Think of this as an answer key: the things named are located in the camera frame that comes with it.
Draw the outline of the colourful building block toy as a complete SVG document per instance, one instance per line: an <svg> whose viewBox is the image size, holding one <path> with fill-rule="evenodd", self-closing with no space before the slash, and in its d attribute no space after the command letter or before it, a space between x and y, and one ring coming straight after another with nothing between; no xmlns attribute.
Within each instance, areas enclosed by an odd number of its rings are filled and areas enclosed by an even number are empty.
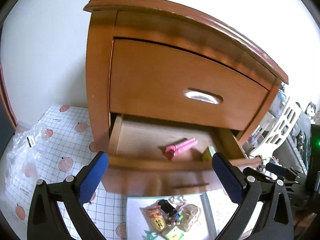
<svg viewBox="0 0 320 240"><path fill-rule="evenodd" d="M175 215L168 217L168 225L180 225L183 215L176 213Z"/></svg>

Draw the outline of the rice cracker snack packet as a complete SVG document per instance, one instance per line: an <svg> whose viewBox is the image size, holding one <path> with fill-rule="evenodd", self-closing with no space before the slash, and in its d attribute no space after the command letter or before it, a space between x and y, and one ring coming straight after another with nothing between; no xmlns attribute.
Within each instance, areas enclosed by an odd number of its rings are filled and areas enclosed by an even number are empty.
<svg viewBox="0 0 320 240"><path fill-rule="evenodd" d="M161 208L159 205L154 205L143 209L143 212L147 215L152 228L156 232L163 232L167 227L166 221L161 213Z"/></svg>

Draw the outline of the white slatted crate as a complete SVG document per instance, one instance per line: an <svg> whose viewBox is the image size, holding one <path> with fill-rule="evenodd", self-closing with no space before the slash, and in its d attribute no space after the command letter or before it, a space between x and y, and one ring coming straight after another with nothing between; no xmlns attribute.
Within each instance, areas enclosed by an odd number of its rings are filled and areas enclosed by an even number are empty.
<svg viewBox="0 0 320 240"><path fill-rule="evenodd" d="M250 152L249 157L259 157L263 163L268 163L272 158L274 151L283 144L292 131L301 112L302 110L296 104L295 100L288 98L276 123L272 126L267 136L262 140L258 147Z"/></svg>

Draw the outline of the clear plastic bag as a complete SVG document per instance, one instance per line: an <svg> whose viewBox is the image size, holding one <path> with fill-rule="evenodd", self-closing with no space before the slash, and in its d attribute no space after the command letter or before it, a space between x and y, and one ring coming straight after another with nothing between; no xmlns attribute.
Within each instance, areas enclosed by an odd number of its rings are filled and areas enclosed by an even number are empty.
<svg viewBox="0 0 320 240"><path fill-rule="evenodd" d="M30 205L36 182L48 173L47 126L43 123L16 133L2 158L2 193L13 206Z"/></svg>

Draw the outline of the white tray with teal rim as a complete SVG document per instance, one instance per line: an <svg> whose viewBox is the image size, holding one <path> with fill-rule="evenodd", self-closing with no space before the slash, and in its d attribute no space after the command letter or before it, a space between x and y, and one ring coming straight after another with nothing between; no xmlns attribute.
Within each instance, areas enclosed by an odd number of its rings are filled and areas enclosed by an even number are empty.
<svg viewBox="0 0 320 240"><path fill-rule="evenodd" d="M217 235L206 193L127 198L127 239L216 239Z"/></svg>

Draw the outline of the grid pomegranate pattern mat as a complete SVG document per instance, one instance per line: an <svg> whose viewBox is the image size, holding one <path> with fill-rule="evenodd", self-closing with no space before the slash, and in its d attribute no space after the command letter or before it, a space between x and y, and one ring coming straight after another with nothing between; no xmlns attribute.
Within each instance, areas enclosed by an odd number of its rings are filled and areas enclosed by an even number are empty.
<svg viewBox="0 0 320 240"><path fill-rule="evenodd" d="M95 146L86 108L51 105L38 123L45 124L50 135L46 161L48 173L44 179L48 184L76 175L93 159ZM1 181L1 211L18 238L27 239L30 205L13 206L5 199L2 189ZM93 199L84 204L106 239L126 239L126 201L127 197L121 194L106 192L100 183Z"/></svg>

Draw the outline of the yellow green small box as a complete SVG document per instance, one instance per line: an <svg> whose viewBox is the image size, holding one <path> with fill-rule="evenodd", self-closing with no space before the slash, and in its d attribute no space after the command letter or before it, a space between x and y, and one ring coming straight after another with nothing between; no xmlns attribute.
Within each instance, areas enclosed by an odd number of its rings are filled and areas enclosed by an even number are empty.
<svg viewBox="0 0 320 240"><path fill-rule="evenodd" d="M213 155L216 153L214 146L208 146L202 154L202 161L212 161Z"/></svg>

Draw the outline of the pastel pipe cleaner loop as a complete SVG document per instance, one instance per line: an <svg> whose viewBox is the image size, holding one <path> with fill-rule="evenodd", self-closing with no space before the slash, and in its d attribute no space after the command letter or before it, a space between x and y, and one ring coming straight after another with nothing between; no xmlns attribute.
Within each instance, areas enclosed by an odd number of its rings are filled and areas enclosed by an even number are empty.
<svg viewBox="0 0 320 240"><path fill-rule="evenodd" d="M187 201L184 198L184 195L176 195L176 196L171 196L168 201L172 204L172 205L176 205L176 206L180 206L180 205L184 205Z"/></svg>

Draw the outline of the green white card packet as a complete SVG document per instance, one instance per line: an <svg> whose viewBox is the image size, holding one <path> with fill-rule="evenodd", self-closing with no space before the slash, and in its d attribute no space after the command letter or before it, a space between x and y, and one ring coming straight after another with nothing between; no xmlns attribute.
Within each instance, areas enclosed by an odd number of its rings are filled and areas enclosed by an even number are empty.
<svg viewBox="0 0 320 240"><path fill-rule="evenodd" d="M184 231L179 229L177 226L174 226L163 231L162 235L167 240L181 240L184 237L185 233Z"/></svg>

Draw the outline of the teal plastic toy piece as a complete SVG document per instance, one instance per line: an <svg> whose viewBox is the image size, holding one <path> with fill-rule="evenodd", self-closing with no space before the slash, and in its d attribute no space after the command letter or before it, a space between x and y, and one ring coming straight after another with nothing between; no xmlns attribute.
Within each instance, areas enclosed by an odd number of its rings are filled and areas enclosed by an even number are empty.
<svg viewBox="0 0 320 240"><path fill-rule="evenodd" d="M158 233L148 231L148 230L145 230L144 232L145 232L145 235L143 236L143 240L157 240L157 239L159 239L160 235Z"/></svg>

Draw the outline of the black toy car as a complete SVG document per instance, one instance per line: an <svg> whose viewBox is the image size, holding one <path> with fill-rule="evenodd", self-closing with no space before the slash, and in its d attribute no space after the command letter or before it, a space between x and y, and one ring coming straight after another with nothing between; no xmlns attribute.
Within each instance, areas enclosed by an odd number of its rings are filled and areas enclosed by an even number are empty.
<svg viewBox="0 0 320 240"><path fill-rule="evenodd" d="M163 210L163 212L168 215L168 217L172 217L172 216L176 215L177 209L175 207L173 207L169 203L168 200L161 199L158 201L157 204L160 206L160 208Z"/></svg>

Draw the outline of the pink plastic clip toy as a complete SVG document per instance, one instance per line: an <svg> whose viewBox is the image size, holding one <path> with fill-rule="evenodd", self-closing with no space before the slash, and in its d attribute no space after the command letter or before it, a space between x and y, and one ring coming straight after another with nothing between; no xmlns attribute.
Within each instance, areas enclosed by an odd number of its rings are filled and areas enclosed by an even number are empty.
<svg viewBox="0 0 320 240"><path fill-rule="evenodd" d="M165 148L164 153L169 155L171 158L190 150L192 147L196 146L198 141L195 138L186 139L178 144L169 145Z"/></svg>

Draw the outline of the brown wooden nightstand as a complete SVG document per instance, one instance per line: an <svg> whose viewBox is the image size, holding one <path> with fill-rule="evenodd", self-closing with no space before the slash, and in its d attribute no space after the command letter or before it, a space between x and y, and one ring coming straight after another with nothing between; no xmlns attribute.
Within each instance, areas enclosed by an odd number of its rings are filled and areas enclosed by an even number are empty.
<svg viewBox="0 0 320 240"><path fill-rule="evenodd" d="M207 147L256 168L242 145L287 74L261 48L203 12L166 0L90 0L87 104L106 191L199 193L220 185Z"/></svg>

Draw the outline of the upper wooden drawer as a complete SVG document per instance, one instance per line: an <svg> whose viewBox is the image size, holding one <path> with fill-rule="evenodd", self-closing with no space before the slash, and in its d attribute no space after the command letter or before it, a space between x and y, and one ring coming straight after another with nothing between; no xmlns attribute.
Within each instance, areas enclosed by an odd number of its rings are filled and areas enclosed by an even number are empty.
<svg viewBox="0 0 320 240"><path fill-rule="evenodd" d="M183 50L134 40L113 45L114 113L243 130L267 93L244 75Z"/></svg>

